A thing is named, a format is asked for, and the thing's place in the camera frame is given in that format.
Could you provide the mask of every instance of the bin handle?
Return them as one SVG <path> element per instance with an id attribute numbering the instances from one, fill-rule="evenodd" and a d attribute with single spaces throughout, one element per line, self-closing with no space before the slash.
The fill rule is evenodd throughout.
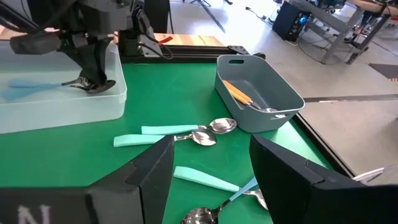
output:
<path id="1" fill-rule="evenodd" d="M 232 60 L 229 60 L 228 63 L 230 65 L 243 65 L 244 60 L 243 59 L 232 59 Z"/>
<path id="2" fill-rule="evenodd" d="M 284 119 L 286 117 L 288 117 L 290 114 L 277 114 L 277 115 L 273 115 L 271 117 L 271 120 L 276 120 L 276 119 Z"/>

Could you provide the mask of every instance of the white letter n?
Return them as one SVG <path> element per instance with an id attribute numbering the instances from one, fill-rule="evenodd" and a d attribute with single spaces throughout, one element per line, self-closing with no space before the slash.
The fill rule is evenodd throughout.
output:
<path id="1" fill-rule="evenodd" d="M 42 212 L 42 224 L 50 224 L 50 206 L 41 205 L 40 210 Z M 29 208 L 22 205 L 18 208 L 18 220 L 18 224 L 38 224 L 30 213 Z"/>

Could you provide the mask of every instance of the electronic equipment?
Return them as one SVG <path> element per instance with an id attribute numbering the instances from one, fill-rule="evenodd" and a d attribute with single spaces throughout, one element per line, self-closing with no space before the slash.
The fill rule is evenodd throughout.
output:
<path id="1" fill-rule="evenodd" d="M 250 156 L 275 224 L 398 223 L 396 184 L 364 185 L 260 135 Z"/>
<path id="2" fill-rule="evenodd" d="M 0 188 L 0 223 L 160 224 L 173 169 L 166 136 L 87 187 Z"/>
<path id="3" fill-rule="evenodd" d="M 295 42 L 309 17 L 309 12 L 301 10 L 297 6 L 285 1 L 279 10 L 272 30 L 275 31 L 282 40 Z"/>

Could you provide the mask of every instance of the metal table leg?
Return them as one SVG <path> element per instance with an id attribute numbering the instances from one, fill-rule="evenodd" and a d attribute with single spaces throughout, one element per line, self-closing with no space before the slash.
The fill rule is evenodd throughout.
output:
<path id="1" fill-rule="evenodd" d="M 349 19 L 349 21 L 346 23 L 347 24 L 347 29 L 345 32 L 340 32 L 340 34 L 337 36 L 336 40 L 332 43 L 326 54 L 322 57 L 320 62 L 322 64 L 326 64 L 326 61 L 331 57 L 335 51 L 338 49 L 338 47 L 344 42 L 344 38 L 349 34 L 351 31 L 351 28 L 354 27 L 354 25 L 359 21 L 359 19 L 362 17 L 364 10 L 362 10 L 360 7 L 357 7 L 353 16 Z"/>
<path id="2" fill-rule="evenodd" d="M 369 43 L 373 40 L 374 36 L 379 32 L 379 30 L 384 26 L 384 24 L 389 20 L 390 15 L 383 15 L 381 18 L 380 22 L 376 24 L 375 27 L 373 27 L 372 31 L 369 33 L 369 35 L 362 41 L 362 43 L 358 46 L 358 49 L 361 50 L 360 53 L 355 53 L 352 54 L 348 61 L 347 64 L 351 65 L 365 50 L 365 48 L 369 45 Z"/>

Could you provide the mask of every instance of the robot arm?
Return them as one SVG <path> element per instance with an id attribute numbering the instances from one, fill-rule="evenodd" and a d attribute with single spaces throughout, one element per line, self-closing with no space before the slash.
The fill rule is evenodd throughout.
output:
<path id="1" fill-rule="evenodd" d="M 115 31 L 125 30 L 130 39 L 138 42 L 140 35 L 149 36 L 152 30 L 145 22 L 144 3 L 140 0 L 27 2 L 32 21 L 15 12 L 5 13 L 6 5 L 0 2 L 0 25 L 26 33 L 10 40 L 13 51 L 32 55 L 64 52 L 82 68 L 78 80 L 88 93 L 99 93 L 115 84 L 104 72 L 105 50 Z M 48 27 L 58 31 L 44 31 Z"/>

